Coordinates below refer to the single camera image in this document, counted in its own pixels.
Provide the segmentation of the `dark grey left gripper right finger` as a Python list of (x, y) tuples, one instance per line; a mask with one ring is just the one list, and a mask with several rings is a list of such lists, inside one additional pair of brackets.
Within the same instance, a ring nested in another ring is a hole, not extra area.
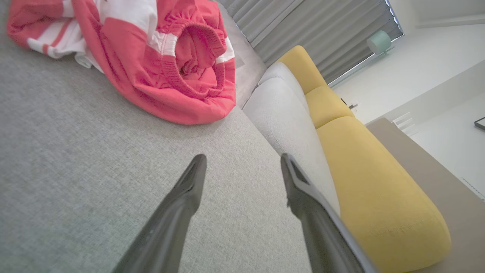
[(377, 273), (378, 269), (291, 154), (281, 154), (287, 205), (301, 221), (314, 273)]

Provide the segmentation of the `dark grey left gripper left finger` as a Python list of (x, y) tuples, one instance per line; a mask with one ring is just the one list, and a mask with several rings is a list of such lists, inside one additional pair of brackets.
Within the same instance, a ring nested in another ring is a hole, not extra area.
[(207, 169), (196, 155), (114, 268), (115, 273), (177, 273), (189, 222), (199, 209)]

